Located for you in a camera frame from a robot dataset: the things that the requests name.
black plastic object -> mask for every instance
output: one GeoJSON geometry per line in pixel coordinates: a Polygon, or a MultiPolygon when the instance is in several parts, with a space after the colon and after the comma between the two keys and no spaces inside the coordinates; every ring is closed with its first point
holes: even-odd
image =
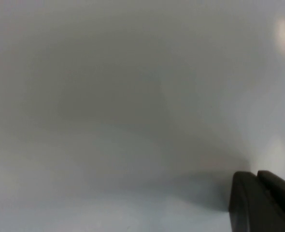
{"type": "Polygon", "coordinates": [[[233,232],[285,232],[285,181],[268,171],[236,172],[229,214],[233,232]]]}

gray wall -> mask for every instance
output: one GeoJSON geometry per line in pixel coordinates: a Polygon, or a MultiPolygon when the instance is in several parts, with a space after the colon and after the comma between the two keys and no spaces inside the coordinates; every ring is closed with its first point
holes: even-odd
{"type": "Polygon", "coordinates": [[[285,178],[285,1],[0,1],[0,231],[228,231],[258,169],[285,178]]]}

black object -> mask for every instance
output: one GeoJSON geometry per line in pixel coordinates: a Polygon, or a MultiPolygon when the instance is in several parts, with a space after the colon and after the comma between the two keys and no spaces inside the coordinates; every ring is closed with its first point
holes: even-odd
{"type": "Polygon", "coordinates": [[[236,172],[229,215],[233,232],[285,232],[285,181],[269,171],[236,172]]]}

white wall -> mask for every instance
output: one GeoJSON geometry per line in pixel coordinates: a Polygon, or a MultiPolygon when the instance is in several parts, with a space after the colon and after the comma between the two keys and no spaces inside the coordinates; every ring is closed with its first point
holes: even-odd
{"type": "Polygon", "coordinates": [[[285,1],[0,1],[0,231],[227,231],[258,169],[285,178],[285,1]]]}

white surface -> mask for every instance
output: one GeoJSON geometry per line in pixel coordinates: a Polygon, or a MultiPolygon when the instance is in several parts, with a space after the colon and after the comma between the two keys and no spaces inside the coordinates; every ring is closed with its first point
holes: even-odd
{"type": "Polygon", "coordinates": [[[284,0],[0,0],[0,231],[229,231],[258,169],[285,178],[284,0]]]}

